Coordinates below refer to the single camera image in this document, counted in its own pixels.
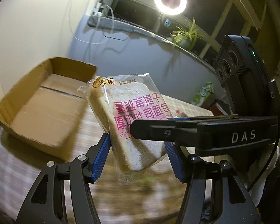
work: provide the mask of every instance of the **potted plant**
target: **potted plant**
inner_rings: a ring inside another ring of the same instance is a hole
[[[197,33],[197,28],[196,28],[196,23],[194,18],[193,18],[193,23],[192,24],[189,23],[188,29],[185,29],[183,27],[177,27],[177,28],[179,30],[172,31],[171,34],[172,42],[187,51],[193,49],[198,38],[203,38],[203,36]]]

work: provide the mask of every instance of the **window sill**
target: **window sill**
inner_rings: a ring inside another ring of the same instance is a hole
[[[98,22],[98,17],[94,16],[94,15],[90,15],[87,24],[88,26],[94,28],[96,27],[96,24]],[[111,29],[112,28],[112,19],[111,18],[106,18],[106,17],[101,17],[100,23],[98,28],[101,29]],[[212,70],[213,72],[215,72],[215,69],[208,64],[207,62],[205,62],[204,60],[202,60],[201,58],[199,58],[197,55],[195,55],[192,52],[189,52],[181,47],[179,47],[178,45],[172,43],[171,41],[164,39],[152,32],[149,32],[143,28],[137,27],[137,26],[133,26],[131,24],[122,22],[122,21],[117,21],[114,20],[114,30],[116,31],[124,31],[124,32],[133,32],[136,34],[140,34],[142,36],[148,37],[148,38],[153,38],[158,42],[161,43],[168,43],[171,44],[172,46],[175,46],[177,49],[179,49],[180,51],[184,52],[187,55],[190,55],[192,58],[194,58],[195,60],[197,60],[198,62],[200,62],[201,64],[203,64],[204,66],[206,66],[207,68],[209,68],[210,70]]]

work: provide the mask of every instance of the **camera lens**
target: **camera lens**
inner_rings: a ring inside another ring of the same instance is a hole
[[[221,81],[223,81],[223,73],[221,72],[220,69],[218,69],[218,74],[219,74],[219,78],[221,79]]]
[[[237,55],[232,50],[229,51],[229,59],[230,59],[231,64],[233,66],[237,67],[237,65],[239,64],[239,61],[237,59]]]
[[[230,67],[229,67],[229,65],[228,65],[226,60],[222,61],[222,67],[223,67],[223,71],[225,72],[225,74],[227,76],[230,76]]]

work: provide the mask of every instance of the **packaged toast bread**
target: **packaged toast bread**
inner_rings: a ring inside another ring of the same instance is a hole
[[[138,140],[130,134],[135,119],[172,115],[149,74],[98,77],[81,87],[111,146],[119,184],[129,184],[166,154],[164,142]]]

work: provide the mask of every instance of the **white cable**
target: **white cable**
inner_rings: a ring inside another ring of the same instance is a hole
[[[101,41],[101,42],[99,42],[99,43],[92,43],[92,42],[87,42],[87,41],[80,40],[80,39],[78,39],[78,38],[75,36],[74,32],[72,31],[72,25],[71,25],[71,21],[70,21],[70,20],[71,20],[71,11],[72,11],[72,2],[73,2],[73,0],[69,0],[68,24],[69,24],[69,30],[70,30],[70,32],[72,33],[72,35],[74,36],[74,38],[75,38],[76,40],[78,40],[78,41],[81,41],[81,42],[84,42],[84,43],[87,43],[87,44],[95,44],[95,45],[99,45],[99,44],[103,44],[103,43],[107,42],[109,38],[107,38],[107,39],[105,39],[105,40],[103,40],[103,41]],[[112,8],[111,8],[110,6],[108,6],[108,5],[105,5],[105,6],[109,7],[110,10],[111,10],[111,14],[112,14],[112,28],[111,28],[110,34],[112,34],[112,33],[113,33],[113,30],[114,30],[114,13],[113,13],[113,10],[112,10]],[[98,28],[100,21],[101,21],[101,17],[98,16],[98,21],[97,21],[97,23],[96,23],[95,29]]]

